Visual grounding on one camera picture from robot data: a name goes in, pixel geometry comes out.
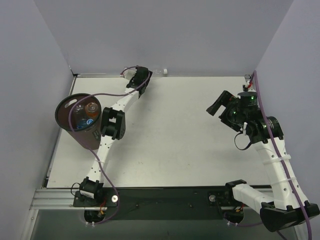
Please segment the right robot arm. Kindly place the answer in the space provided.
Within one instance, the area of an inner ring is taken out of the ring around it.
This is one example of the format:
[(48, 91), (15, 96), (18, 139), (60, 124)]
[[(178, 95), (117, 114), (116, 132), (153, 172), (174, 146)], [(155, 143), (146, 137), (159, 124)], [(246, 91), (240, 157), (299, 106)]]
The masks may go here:
[(248, 145), (259, 154), (273, 193), (269, 197), (244, 180), (236, 180), (226, 184), (230, 197), (255, 210), (270, 232), (300, 225), (306, 218), (318, 216), (318, 205), (309, 202), (295, 177), (281, 126), (275, 117), (263, 117), (257, 93), (243, 91), (234, 96), (224, 90), (206, 111), (214, 116), (221, 106), (225, 108), (219, 116), (221, 122), (249, 137)]

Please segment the blue label plastic bottle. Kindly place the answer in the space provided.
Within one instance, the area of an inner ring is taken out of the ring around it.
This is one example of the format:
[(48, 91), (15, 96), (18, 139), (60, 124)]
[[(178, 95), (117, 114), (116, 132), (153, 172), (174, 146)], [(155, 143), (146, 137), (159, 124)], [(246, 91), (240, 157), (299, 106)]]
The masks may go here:
[(92, 118), (82, 118), (80, 120), (76, 121), (76, 128), (77, 129), (82, 129), (88, 127), (90, 124), (92, 124), (94, 120)]

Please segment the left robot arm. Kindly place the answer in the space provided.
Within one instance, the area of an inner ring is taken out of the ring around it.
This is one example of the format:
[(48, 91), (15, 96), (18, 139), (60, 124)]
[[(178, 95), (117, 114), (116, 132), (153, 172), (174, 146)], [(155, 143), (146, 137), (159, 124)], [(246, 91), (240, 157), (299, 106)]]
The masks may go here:
[(121, 97), (111, 107), (106, 107), (102, 111), (100, 124), (100, 142), (97, 152), (92, 149), (89, 151), (94, 155), (94, 163), (86, 178), (79, 184), (79, 190), (74, 195), (74, 206), (78, 202), (88, 202), (92, 206), (103, 206), (107, 201), (107, 194), (104, 191), (101, 178), (104, 177), (113, 188), (111, 201), (118, 203), (119, 193), (105, 173), (105, 167), (108, 165), (108, 155), (112, 146), (117, 140), (121, 140), (126, 132), (125, 112), (136, 102), (145, 92), (152, 76), (152, 71), (142, 66), (132, 66), (124, 69), (122, 76), (127, 77), (125, 73), (130, 69), (135, 69), (134, 75), (126, 85), (125, 92), (119, 94)]

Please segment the orange label plastic bottle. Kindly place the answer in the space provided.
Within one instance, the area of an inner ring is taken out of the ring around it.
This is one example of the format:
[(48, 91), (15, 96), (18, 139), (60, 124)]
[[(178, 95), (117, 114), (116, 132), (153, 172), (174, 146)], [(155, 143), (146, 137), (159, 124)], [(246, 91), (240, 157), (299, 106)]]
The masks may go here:
[(95, 102), (90, 102), (85, 106), (85, 113), (91, 119), (95, 119), (99, 115), (99, 106)]

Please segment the white label clear bottle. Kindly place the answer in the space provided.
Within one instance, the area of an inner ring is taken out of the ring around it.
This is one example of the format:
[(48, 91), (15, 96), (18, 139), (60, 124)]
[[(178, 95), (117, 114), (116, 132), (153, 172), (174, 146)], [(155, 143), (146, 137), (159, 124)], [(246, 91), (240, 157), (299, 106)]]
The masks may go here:
[(85, 119), (85, 113), (85, 107), (82, 104), (76, 105), (72, 111), (74, 120), (76, 122), (80, 119)]

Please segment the clear crushed plastic bottle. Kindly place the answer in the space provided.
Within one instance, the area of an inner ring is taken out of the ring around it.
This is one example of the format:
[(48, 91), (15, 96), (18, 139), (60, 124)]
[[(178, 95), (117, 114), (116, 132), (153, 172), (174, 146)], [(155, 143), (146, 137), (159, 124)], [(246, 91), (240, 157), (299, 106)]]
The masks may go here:
[(152, 72), (154, 75), (157, 75), (157, 76), (166, 76), (168, 74), (168, 69), (167, 68), (154, 69)]

